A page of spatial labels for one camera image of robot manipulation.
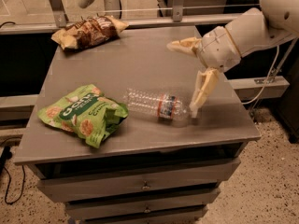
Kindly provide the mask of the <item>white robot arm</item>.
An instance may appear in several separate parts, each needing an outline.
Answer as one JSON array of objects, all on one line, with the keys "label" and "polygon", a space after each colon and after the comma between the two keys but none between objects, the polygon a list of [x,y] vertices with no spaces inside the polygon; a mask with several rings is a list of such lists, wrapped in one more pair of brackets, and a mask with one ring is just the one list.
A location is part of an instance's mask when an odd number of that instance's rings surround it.
[{"label": "white robot arm", "polygon": [[299,36],[299,0],[259,2],[258,8],[249,9],[201,38],[189,37],[167,45],[172,51],[198,58],[206,69],[195,81],[190,102],[194,117],[215,89],[220,73],[254,51],[271,49]]}]

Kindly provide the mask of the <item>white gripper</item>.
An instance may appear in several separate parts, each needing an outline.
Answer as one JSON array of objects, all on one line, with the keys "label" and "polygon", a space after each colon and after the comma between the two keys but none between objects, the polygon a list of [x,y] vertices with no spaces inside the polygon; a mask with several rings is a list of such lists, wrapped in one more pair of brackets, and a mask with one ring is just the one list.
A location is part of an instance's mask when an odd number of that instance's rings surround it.
[{"label": "white gripper", "polygon": [[200,59],[207,68],[205,72],[197,73],[194,92],[190,102],[190,110],[197,112],[214,91],[220,72],[226,72],[241,61],[241,55],[230,37],[228,31],[217,26],[201,39],[188,37],[168,43],[170,51],[180,52]]}]

